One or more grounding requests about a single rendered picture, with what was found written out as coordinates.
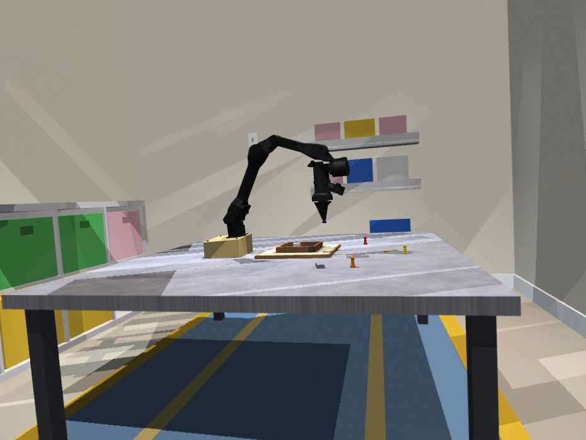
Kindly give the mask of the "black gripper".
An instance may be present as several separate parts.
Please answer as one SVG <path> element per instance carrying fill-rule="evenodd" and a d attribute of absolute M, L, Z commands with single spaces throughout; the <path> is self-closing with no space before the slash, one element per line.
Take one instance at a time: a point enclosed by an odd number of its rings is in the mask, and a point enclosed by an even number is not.
<path fill-rule="evenodd" d="M 329 200 L 333 200 L 333 195 L 327 193 L 328 183 L 330 178 L 315 178 L 314 179 L 314 191 L 312 195 L 312 202 L 314 202 L 321 218 L 323 221 L 326 220 L 328 205 L 331 203 Z"/>

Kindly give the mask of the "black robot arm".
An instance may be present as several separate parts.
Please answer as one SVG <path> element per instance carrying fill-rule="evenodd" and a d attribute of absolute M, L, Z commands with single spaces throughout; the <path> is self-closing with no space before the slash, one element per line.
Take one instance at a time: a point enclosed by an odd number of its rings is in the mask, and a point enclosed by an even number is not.
<path fill-rule="evenodd" d="M 227 224 L 228 237 L 237 238 L 246 234 L 243 221 L 245 216 L 249 214 L 251 205 L 248 204 L 248 198 L 253 188 L 258 170 L 264 164 L 268 155 L 275 150 L 276 147 L 283 147 L 294 151 L 299 151 L 312 159 L 321 160 L 314 162 L 311 160 L 308 167 L 313 167 L 315 178 L 329 178 L 329 173 L 333 177 L 349 176 L 350 166 L 347 157 L 334 159 L 329 153 L 327 146 L 323 144 L 303 143 L 292 139 L 280 137 L 278 135 L 271 135 L 269 138 L 250 146 L 248 151 L 248 167 L 244 174 L 243 181 L 239 188 L 237 197 L 231 202 L 223 221 Z M 330 163 L 324 164 L 322 161 Z M 329 167 L 328 167 L 329 165 Z M 337 183 L 328 183 L 327 193 L 337 193 L 343 195 L 345 187 Z"/>

